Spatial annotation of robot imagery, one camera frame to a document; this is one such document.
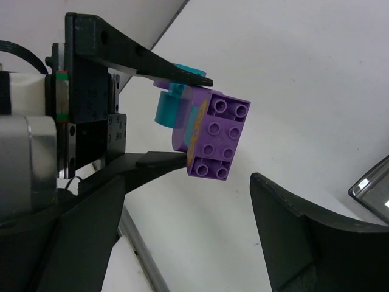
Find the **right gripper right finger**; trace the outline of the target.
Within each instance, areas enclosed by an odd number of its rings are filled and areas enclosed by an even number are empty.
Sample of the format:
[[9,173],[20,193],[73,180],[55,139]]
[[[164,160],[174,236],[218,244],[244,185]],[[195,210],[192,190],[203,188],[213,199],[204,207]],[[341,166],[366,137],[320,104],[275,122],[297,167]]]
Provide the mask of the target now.
[[250,196],[272,291],[388,291],[388,227],[325,209],[259,173]]

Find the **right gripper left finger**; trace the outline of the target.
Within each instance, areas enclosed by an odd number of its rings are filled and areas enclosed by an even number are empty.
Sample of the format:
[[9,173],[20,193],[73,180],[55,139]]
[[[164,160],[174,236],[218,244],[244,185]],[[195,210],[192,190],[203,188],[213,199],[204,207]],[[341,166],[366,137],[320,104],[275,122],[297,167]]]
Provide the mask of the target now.
[[100,291],[125,195],[120,176],[1,223],[1,291]]

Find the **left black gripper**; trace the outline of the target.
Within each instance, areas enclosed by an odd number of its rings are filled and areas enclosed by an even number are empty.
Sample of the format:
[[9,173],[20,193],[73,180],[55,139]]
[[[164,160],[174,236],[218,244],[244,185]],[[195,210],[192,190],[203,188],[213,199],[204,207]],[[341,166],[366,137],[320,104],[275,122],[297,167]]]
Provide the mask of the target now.
[[45,59],[52,69],[45,78],[46,113],[57,127],[58,176],[72,178],[78,169],[98,161],[103,168],[82,180],[78,193],[96,190],[118,177],[127,194],[186,168],[185,153],[124,154],[127,118],[119,113],[120,76],[100,65],[153,81],[213,86],[213,80],[177,67],[97,15],[66,13],[65,40],[72,55],[86,60],[72,77],[65,68],[63,43],[53,44]]

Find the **purple printed lego brick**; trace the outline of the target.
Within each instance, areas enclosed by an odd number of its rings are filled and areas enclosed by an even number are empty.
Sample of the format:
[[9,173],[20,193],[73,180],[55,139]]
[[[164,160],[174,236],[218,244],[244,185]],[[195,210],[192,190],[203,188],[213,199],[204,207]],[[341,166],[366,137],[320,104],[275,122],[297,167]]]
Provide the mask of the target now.
[[225,181],[238,146],[250,101],[202,87],[186,87],[172,146],[186,154],[189,176]]

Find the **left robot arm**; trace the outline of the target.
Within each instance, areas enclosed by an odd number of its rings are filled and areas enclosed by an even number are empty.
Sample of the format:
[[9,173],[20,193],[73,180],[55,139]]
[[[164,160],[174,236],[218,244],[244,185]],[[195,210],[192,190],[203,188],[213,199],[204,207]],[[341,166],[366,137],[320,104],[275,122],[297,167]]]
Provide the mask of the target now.
[[170,63],[97,15],[69,12],[65,39],[40,60],[10,41],[1,51],[36,72],[1,71],[1,218],[45,209],[58,201],[57,179],[126,148],[119,112],[120,73],[155,82],[212,86],[213,81]]

